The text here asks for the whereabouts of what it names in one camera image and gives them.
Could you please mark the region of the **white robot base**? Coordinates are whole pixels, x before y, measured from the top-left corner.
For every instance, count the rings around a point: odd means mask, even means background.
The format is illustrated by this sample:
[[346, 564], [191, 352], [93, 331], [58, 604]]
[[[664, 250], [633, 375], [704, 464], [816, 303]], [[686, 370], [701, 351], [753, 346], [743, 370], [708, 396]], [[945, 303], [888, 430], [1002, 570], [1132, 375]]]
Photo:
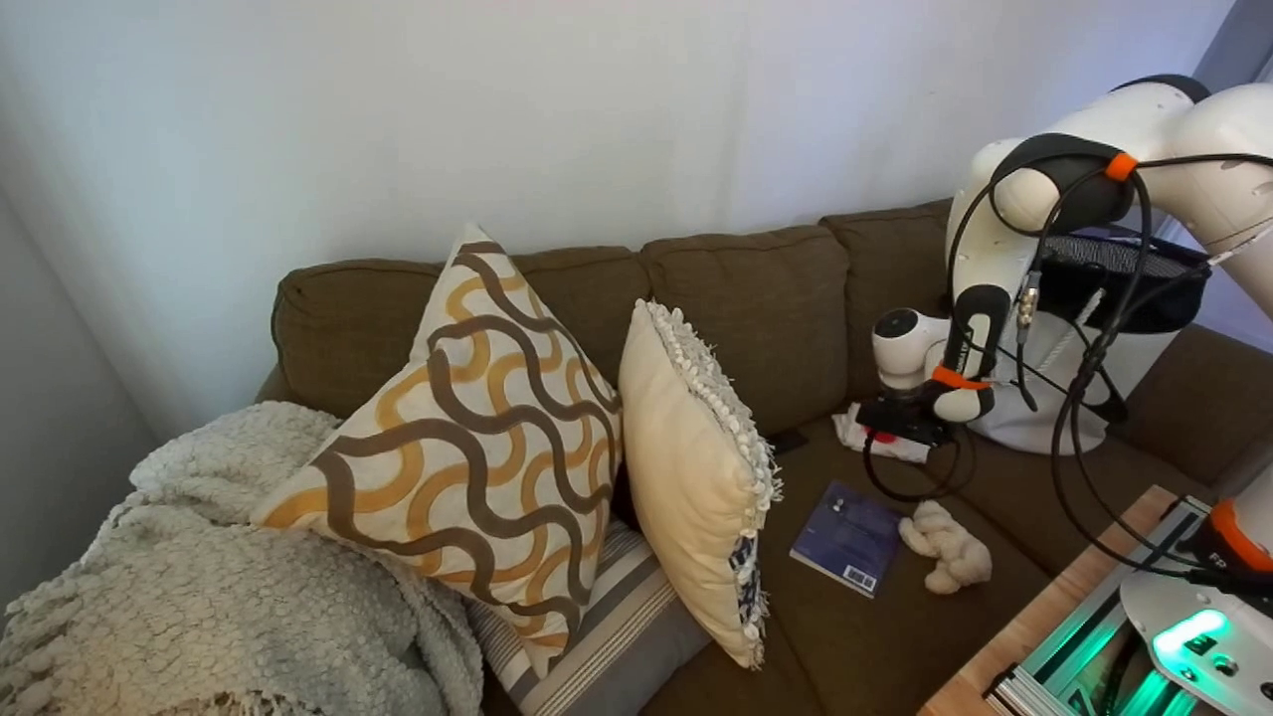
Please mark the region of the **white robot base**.
[[1123, 582], [1150, 664], [1219, 716], [1273, 716], [1273, 468], [1219, 497], [1178, 550], [1183, 575]]

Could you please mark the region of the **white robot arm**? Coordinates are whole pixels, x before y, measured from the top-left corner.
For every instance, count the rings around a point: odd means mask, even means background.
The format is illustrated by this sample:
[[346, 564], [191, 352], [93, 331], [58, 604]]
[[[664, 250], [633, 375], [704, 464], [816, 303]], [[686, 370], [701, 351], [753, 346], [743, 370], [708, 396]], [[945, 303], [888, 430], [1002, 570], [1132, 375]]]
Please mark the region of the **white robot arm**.
[[1273, 291], [1273, 87], [1131, 80], [972, 160], [945, 214], [949, 307], [870, 327], [867, 437], [911, 457], [972, 424], [1028, 453], [1087, 453], [1227, 269]]

